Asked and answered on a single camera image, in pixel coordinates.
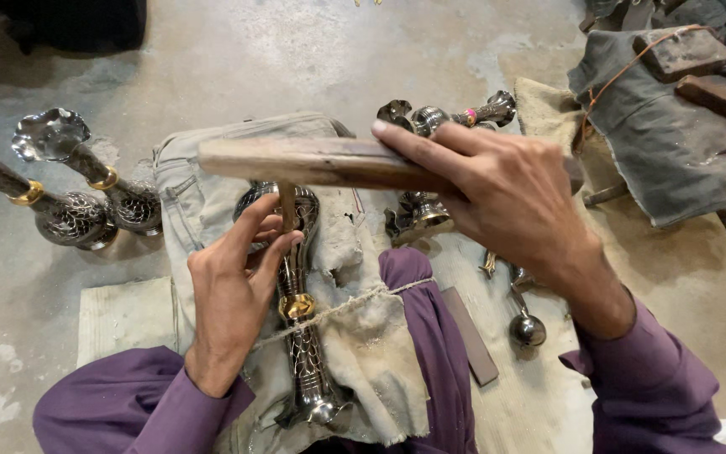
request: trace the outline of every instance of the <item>hand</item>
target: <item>hand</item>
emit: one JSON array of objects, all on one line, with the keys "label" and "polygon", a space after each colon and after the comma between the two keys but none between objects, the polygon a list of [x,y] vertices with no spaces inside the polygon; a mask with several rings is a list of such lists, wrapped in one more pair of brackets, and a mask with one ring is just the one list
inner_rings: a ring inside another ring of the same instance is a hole
[{"label": "hand", "polygon": [[455,184],[439,201],[459,231],[567,298],[591,334],[629,329],[634,304],[573,206],[558,145],[454,123],[425,139],[378,120],[372,134]]},{"label": "hand", "polygon": [[[208,396],[223,397],[237,377],[268,313],[282,255],[304,239],[297,230],[280,234],[281,217],[273,214],[278,203],[278,195],[263,195],[214,244],[187,260],[195,288],[195,340],[184,367]],[[270,246],[248,255],[258,242]]]}]

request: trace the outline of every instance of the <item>fingernail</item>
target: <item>fingernail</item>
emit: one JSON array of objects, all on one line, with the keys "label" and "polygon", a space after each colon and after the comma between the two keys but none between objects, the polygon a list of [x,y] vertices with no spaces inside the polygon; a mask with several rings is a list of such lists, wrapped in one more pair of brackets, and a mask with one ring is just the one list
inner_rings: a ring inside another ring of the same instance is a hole
[{"label": "fingernail", "polygon": [[374,123],[371,123],[371,132],[383,132],[388,128],[388,123],[381,119],[375,119]]}]

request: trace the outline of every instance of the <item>wrist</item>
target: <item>wrist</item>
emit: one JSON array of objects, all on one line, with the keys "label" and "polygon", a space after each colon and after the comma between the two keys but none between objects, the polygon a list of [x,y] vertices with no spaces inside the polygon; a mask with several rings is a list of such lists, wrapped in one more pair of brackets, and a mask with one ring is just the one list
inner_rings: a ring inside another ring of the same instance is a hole
[{"label": "wrist", "polygon": [[235,352],[226,355],[211,353],[196,339],[184,355],[184,367],[187,377],[201,392],[220,399],[234,383],[244,359],[245,355]]},{"label": "wrist", "polygon": [[547,284],[570,305],[573,319],[601,339],[625,335],[635,321],[635,304],[603,252],[600,238],[587,230],[552,267]]}]

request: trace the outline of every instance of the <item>person's left hand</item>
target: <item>person's left hand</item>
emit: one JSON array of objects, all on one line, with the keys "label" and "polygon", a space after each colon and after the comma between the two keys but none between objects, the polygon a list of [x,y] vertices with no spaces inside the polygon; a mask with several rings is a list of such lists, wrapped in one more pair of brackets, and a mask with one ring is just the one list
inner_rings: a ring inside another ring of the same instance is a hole
[{"label": "person's left hand", "polygon": [[[270,308],[282,255],[304,239],[281,235],[277,194],[263,195],[209,247],[189,255],[195,288],[195,340],[184,356],[189,379],[211,397],[223,397],[237,377]],[[268,242],[247,254],[251,243]]]}]

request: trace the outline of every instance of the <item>gold ring band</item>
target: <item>gold ring band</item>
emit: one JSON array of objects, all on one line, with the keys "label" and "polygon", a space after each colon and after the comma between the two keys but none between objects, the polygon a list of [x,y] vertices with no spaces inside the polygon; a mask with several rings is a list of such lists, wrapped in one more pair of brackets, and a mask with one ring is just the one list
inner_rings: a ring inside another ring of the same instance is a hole
[{"label": "gold ring band", "polygon": [[25,193],[18,197],[10,197],[8,195],[7,198],[10,199],[10,202],[14,205],[18,205],[19,207],[28,207],[35,203],[43,195],[44,185],[35,180],[30,180],[30,189],[27,189]]},{"label": "gold ring band", "polygon": [[119,174],[116,173],[116,169],[114,167],[106,166],[106,169],[108,169],[108,176],[106,176],[105,180],[97,182],[86,180],[90,187],[98,191],[105,191],[106,189],[114,187],[114,185],[119,181]]}]

